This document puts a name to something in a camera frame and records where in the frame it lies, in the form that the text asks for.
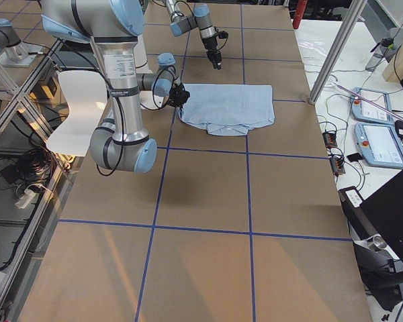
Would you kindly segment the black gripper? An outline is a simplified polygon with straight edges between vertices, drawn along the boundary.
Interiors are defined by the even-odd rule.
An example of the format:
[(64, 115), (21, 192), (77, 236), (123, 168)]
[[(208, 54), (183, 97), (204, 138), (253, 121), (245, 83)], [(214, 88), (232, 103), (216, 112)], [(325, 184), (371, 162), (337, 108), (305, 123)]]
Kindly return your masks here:
[(222, 55), (219, 50), (208, 50), (206, 52), (209, 61), (212, 63), (212, 66), (220, 70), (222, 66)]
[(169, 106), (182, 108), (190, 98), (190, 92), (185, 89), (183, 83), (174, 85), (169, 91)]

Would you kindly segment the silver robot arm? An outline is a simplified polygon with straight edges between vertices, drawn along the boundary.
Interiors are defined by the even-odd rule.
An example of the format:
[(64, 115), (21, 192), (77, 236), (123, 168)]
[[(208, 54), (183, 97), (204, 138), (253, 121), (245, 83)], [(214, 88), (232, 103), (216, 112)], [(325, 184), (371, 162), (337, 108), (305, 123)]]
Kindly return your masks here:
[(139, 1), (43, 1), (44, 29), (61, 40), (90, 43), (107, 85), (111, 112), (95, 128), (89, 151), (98, 168), (148, 172), (157, 144), (142, 122), (140, 91), (147, 86), (167, 104), (181, 107), (189, 92), (172, 54), (159, 56), (153, 75), (137, 74), (134, 48), (144, 31)]
[(191, 9), (185, 1), (161, 1), (167, 9), (171, 23), (170, 29), (175, 37), (182, 36), (191, 30), (198, 29), (206, 55), (216, 70), (222, 68), (222, 47), (218, 47), (218, 39), (228, 39), (228, 32), (214, 26), (207, 4)]

